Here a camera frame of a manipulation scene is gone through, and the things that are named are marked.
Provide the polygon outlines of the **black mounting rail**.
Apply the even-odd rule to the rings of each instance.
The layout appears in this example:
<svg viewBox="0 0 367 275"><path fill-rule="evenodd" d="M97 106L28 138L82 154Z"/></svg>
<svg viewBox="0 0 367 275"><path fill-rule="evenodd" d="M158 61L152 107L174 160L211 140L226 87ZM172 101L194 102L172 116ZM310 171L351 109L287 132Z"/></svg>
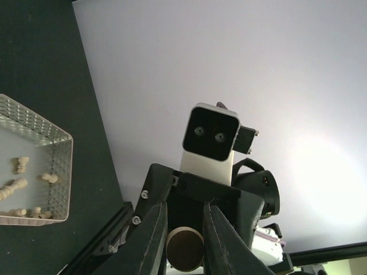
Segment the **black mounting rail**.
<svg viewBox="0 0 367 275"><path fill-rule="evenodd" d="M59 274L92 274L118 251L133 213L132 203L126 202Z"/></svg>

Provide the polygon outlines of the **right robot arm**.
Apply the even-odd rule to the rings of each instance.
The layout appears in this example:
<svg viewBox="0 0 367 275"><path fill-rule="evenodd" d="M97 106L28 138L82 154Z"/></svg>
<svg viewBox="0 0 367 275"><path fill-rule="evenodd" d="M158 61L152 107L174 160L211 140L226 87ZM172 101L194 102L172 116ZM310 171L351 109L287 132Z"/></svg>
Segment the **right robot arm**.
<svg viewBox="0 0 367 275"><path fill-rule="evenodd" d="M137 227L154 205L165 201L169 233L179 227L201 233L203 206L210 202L218 206L243 241L252 241L264 263L275 265L267 257L283 250L279 226L268 225L270 231L255 228L259 220L280 211L278 185L272 173L246 158L232 166L229 184L220 183L213 176L213 173L176 171L152 164L132 218L133 226Z"/></svg>

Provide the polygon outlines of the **pink tin with pieces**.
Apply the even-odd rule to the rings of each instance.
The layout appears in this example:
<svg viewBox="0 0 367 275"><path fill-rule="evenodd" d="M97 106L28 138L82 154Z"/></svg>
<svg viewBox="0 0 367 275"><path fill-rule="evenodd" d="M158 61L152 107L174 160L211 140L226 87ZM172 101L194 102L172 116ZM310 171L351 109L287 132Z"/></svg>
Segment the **pink tin with pieces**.
<svg viewBox="0 0 367 275"><path fill-rule="evenodd" d="M1 95L1 225L45 226L69 216L73 138Z"/></svg>

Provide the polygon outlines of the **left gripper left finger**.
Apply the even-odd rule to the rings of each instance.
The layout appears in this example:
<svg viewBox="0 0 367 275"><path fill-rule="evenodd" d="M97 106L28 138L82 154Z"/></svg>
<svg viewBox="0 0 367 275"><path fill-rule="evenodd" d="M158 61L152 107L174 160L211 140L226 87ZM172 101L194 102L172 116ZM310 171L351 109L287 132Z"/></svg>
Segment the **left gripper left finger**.
<svg viewBox="0 0 367 275"><path fill-rule="evenodd" d="M158 274L167 236L167 204L154 205L111 258L111 274Z"/></svg>

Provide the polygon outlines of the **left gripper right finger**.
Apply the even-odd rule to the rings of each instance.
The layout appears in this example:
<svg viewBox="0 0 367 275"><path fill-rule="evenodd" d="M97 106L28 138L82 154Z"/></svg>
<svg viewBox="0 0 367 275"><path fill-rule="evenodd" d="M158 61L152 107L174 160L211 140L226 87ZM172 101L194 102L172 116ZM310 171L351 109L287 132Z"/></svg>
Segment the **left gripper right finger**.
<svg viewBox="0 0 367 275"><path fill-rule="evenodd" d="M217 206L204 204L204 274L269 275Z"/></svg>

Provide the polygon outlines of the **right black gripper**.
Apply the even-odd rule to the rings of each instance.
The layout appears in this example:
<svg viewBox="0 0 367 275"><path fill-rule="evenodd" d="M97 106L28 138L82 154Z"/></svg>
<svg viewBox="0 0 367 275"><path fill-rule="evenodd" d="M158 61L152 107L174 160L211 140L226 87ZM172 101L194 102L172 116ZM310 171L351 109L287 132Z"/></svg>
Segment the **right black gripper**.
<svg viewBox="0 0 367 275"><path fill-rule="evenodd" d="M263 171L242 173L226 186L207 178L154 163L150 166L133 215L137 228L153 206L167 204L167 229L186 226L203 232L204 206L217 206L242 241L252 247L255 228L266 204Z"/></svg>

